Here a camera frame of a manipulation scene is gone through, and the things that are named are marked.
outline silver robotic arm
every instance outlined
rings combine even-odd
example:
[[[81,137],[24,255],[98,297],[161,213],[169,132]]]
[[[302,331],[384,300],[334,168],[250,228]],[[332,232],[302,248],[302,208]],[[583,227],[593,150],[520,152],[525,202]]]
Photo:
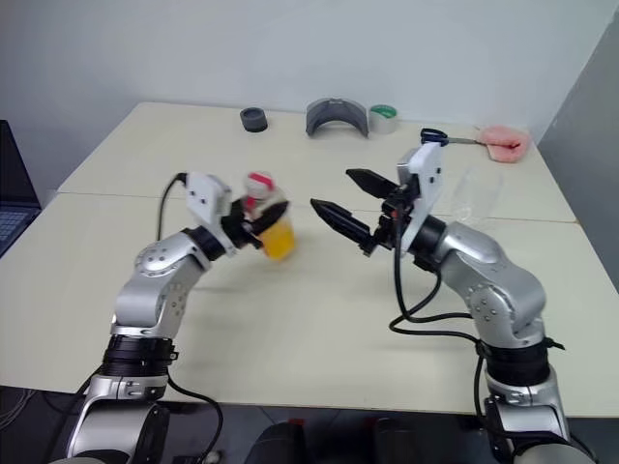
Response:
[[[157,403],[178,357],[178,333],[189,293],[224,254],[234,255],[285,212],[279,203],[259,219],[244,218],[240,200],[214,176],[186,178],[188,207],[199,226],[150,244],[137,255],[133,275],[116,300],[103,364],[92,376],[59,463],[156,464],[160,462],[168,411]]]
[[[497,460],[591,463],[570,443],[557,378],[547,361],[547,348],[560,345],[545,336],[542,284],[512,263],[488,235],[429,215],[442,185],[440,151],[438,143],[428,143],[407,154],[398,164],[398,185],[366,169],[346,171],[361,189],[384,200],[373,233],[335,203],[312,199],[311,205],[365,255],[377,246],[392,249],[401,244],[402,253],[413,254],[415,264],[441,274],[462,297],[479,334],[480,361],[486,361],[490,395],[486,415],[482,417],[480,407],[479,416]],[[398,220],[406,227],[397,239]]]

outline table surface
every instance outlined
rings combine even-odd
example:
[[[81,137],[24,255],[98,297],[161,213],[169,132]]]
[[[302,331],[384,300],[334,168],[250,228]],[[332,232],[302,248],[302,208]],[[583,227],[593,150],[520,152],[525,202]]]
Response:
[[[157,204],[61,193],[25,231],[0,260],[0,384],[71,392],[100,362],[115,297],[154,238]],[[473,346],[388,331],[398,314],[391,254],[367,259],[309,207],[291,214],[298,248],[288,260],[246,248],[198,282],[175,340],[177,382],[222,402],[472,412]],[[190,223],[184,202],[171,200],[165,230]],[[619,371],[608,368],[618,297],[580,226],[488,219],[480,228],[545,287],[547,333],[568,348],[550,351],[567,413],[619,416]],[[403,271],[406,299],[418,301],[431,275]],[[445,288],[428,313],[462,309]],[[180,399],[171,389],[166,397]]]
[[[249,171],[266,170],[295,204],[308,205],[315,196],[347,209],[378,211],[380,202],[359,190],[344,171],[364,167],[395,179],[397,161],[419,146],[425,126],[402,122],[396,132],[371,133],[369,139],[347,125],[325,126],[309,138],[304,114],[268,111],[267,117],[269,128],[251,133],[243,129],[239,109],[141,103],[59,191],[159,197],[174,173],[196,170],[217,174],[240,193]],[[429,126],[455,137],[477,132]],[[443,153],[445,184],[435,214],[451,214],[457,185],[470,171],[480,185],[502,182],[491,217],[575,220],[535,146],[517,164],[489,161],[483,146],[449,145]],[[179,198],[183,194],[172,191]]]

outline scissor handle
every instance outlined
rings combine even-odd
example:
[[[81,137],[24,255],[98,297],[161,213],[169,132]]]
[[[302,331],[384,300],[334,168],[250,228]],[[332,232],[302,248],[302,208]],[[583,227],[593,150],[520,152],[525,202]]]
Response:
[[[438,142],[441,147],[449,143],[447,134],[439,129],[423,128],[419,135],[422,137],[422,143]]]

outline laptop keyboard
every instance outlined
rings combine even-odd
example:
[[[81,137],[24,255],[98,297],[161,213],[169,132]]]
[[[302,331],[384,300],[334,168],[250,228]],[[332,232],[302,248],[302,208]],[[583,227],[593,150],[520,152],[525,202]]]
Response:
[[[0,211],[0,242],[7,240],[27,215],[16,211]]]

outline pink sponge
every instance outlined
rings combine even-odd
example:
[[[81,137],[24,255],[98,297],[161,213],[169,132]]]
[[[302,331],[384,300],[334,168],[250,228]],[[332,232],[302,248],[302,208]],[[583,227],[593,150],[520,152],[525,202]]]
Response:
[[[531,137],[519,130],[492,126],[482,130],[477,141],[487,145],[490,157],[499,162],[517,162],[526,153]]]

